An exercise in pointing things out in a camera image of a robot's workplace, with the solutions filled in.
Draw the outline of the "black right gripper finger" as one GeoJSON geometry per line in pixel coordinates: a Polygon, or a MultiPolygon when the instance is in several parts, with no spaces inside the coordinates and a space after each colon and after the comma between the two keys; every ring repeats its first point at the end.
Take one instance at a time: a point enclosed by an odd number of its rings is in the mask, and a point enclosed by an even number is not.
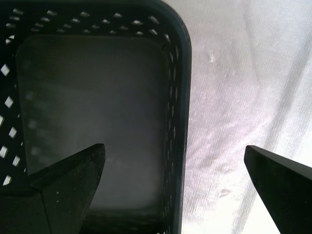
{"type": "Polygon", "coordinates": [[[92,145],[0,188],[2,234],[78,234],[98,188],[105,147],[92,145]]]}
{"type": "Polygon", "coordinates": [[[251,181],[282,234],[312,232],[312,169],[248,145],[244,163],[251,181]]]}

